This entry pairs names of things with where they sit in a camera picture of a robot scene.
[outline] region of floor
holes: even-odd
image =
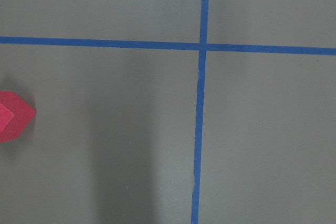
[[[336,223],[334,0],[1,0],[0,223]]]

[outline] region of red object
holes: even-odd
[[[11,91],[0,91],[0,143],[17,138],[36,114]]]

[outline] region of vertical blue line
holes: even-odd
[[[202,160],[202,134],[203,134],[203,107],[204,107],[204,83],[206,43],[208,30],[209,0],[202,0],[201,24],[199,31],[200,50],[198,53],[198,82],[196,100],[196,127],[194,150],[194,191],[192,196],[191,224],[198,224],[201,185],[201,160]]]

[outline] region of blue line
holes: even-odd
[[[123,40],[100,40],[100,39],[0,37],[0,44],[199,50],[198,43],[123,41]]]
[[[265,52],[265,53],[272,53],[272,54],[334,55],[336,56],[336,48],[323,48],[323,47],[288,47],[288,46],[207,44],[206,50],[207,51],[225,51],[225,52]]]
[[[191,224],[198,224],[200,187],[201,187],[201,162],[202,162],[202,135],[203,135],[203,108],[204,108],[204,84],[206,43],[208,32],[209,0],[202,0],[201,23],[199,31],[199,43],[201,49],[198,54],[198,82],[196,100],[196,127],[194,150],[194,190],[192,196]]]

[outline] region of red block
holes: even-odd
[[[0,91],[0,143],[17,138],[36,114],[11,91]]]

